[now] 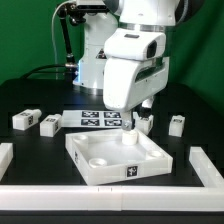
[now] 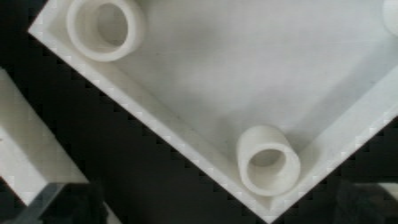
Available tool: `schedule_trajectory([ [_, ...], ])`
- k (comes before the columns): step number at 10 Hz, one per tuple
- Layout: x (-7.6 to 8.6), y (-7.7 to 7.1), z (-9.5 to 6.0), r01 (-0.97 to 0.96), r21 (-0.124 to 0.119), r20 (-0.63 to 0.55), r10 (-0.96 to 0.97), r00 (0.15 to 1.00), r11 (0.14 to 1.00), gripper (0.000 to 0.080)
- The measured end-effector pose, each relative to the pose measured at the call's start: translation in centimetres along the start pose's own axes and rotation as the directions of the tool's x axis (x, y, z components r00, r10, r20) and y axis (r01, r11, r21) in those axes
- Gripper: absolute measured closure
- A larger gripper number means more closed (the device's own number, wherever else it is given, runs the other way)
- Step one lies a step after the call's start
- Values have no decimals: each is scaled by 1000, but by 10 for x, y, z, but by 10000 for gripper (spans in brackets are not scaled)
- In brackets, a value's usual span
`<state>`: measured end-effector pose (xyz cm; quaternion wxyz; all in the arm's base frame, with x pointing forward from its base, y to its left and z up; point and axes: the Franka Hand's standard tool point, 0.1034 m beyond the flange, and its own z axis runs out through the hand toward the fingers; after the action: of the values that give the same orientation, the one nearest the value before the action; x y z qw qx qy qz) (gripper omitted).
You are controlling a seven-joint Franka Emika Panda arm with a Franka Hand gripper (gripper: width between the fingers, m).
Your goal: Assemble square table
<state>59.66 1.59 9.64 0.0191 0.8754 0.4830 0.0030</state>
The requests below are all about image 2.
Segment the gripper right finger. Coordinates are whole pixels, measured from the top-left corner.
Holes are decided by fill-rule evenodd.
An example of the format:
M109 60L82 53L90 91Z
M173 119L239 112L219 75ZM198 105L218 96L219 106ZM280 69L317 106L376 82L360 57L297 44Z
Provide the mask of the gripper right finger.
M398 224L398 183L340 184L335 224Z

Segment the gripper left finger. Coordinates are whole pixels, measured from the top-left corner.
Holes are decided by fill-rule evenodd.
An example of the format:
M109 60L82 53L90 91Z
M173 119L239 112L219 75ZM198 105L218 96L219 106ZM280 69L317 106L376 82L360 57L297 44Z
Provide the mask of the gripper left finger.
M97 186L90 183L50 183L11 224L107 224Z

